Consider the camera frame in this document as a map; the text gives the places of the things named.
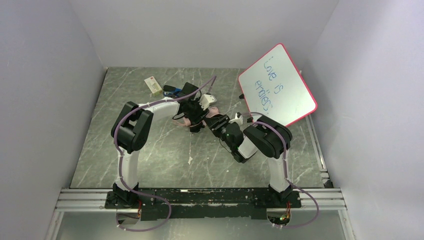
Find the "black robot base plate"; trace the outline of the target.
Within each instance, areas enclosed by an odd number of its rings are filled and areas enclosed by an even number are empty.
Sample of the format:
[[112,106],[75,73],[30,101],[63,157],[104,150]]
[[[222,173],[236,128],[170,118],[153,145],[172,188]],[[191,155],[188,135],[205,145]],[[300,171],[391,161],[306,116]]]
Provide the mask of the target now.
[[140,188],[142,195],[113,187],[104,208],[119,213],[140,211],[141,221],[159,219],[238,218],[266,220],[267,210],[300,208],[300,194],[256,188]]

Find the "pink and black folding umbrella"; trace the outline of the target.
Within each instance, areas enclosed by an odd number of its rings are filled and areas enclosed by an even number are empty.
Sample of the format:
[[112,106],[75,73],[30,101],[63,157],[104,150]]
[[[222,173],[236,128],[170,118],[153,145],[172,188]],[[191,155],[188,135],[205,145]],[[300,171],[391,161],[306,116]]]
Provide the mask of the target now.
[[182,121],[173,119],[172,122],[175,125],[181,126],[181,127],[188,127],[189,131],[191,133],[198,133],[201,129],[205,128],[207,126],[206,119],[211,119],[213,117],[220,117],[222,114],[219,112],[219,109],[215,106],[208,108],[209,112],[205,116],[205,118],[197,124],[193,124],[188,118],[182,117]]

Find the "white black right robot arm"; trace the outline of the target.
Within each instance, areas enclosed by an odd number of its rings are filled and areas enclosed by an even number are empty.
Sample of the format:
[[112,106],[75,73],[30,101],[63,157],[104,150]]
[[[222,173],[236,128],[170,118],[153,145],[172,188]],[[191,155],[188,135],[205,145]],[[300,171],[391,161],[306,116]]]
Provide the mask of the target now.
[[205,118],[204,122],[237,162],[246,163],[257,152],[266,156],[271,194],[280,201],[289,196],[293,187],[288,177],[286,154],[293,135],[286,126],[262,115],[257,120],[249,117],[247,122],[250,125],[241,129],[244,115],[239,112],[232,119],[228,115],[216,114]]

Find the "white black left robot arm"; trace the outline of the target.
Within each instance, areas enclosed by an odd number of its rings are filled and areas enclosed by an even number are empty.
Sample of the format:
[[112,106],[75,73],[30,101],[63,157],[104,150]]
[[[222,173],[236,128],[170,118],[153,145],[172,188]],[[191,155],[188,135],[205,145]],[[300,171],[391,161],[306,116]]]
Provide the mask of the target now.
[[200,88],[187,82],[181,90],[170,91],[160,100],[142,104],[127,102],[111,129],[118,154],[118,176],[106,204],[129,208],[138,203],[138,157],[155,120],[182,115],[191,132],[198,132],[210,112],[209,107],[216,101],[210,93],[203,94]]

